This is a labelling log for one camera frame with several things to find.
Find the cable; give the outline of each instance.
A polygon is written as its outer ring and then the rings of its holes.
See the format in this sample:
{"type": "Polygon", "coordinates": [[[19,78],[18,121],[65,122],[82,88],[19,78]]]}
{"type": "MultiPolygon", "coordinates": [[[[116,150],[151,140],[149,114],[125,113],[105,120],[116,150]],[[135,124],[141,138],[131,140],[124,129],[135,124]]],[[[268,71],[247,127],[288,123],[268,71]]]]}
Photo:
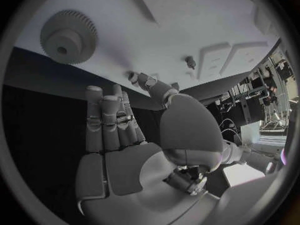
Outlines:
{"type": "Polygon", "coordinates": [[[225,130],[221,131],[221,134],[223,134],[223,133],[226,132],[226,131],[234,132],[235,135],[237,135],[237,137],[238,137],[238,139],[240,140],[240,142],[243,143],[243,142],[242,142],[242,139],[241,139],[241,137],[238,135],[238,133],[237,133],[236,131],[230,129],[230,128],[226,128],[225,130]]]}
{"type": "Polygon", "coordinates": [[[221,127],[221,125],[222,125],[226,120],[232,122],[233,125],[234,125],[234,127],[235,127],[236,129],[238,129],[237,126],[235,125],[234,121],[232,121],[230,118],[225,118],[225,119],[220,123],[219,127],[221,127]]]}

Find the wire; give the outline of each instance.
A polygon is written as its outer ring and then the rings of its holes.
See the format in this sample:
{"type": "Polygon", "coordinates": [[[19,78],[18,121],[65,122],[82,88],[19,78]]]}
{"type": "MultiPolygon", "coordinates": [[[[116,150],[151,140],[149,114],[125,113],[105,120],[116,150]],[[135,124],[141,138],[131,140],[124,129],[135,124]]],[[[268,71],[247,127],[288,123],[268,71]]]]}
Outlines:
{"type": "Polygon", "coordinates": [[[237,135],[237,137],[238,137],[238,139],[240,140],[240,142],[243,143],[243,142],[242,142],[242,139],[241,139],[241,137],[238,135],[238,133],[237,133],[236,131],[230,129],[230,128],[226,128],[225,130],[221,131],[221,134],[223,134],[223,133],[226,132],[226,131],[234,132],[235,135],[237,135]]]}
{"type": "Polygon", "coordinates": [[[221,127],[221,125],[222,125],[226,120],[232,122],[233,125],[234,125],[234,127],[235,127],[236,129],[238,129],[237,126],[235,125],[234,121],[232,121],[230,118],[225,118],[225,119],[220,123],[219,127],[221,127]]]}

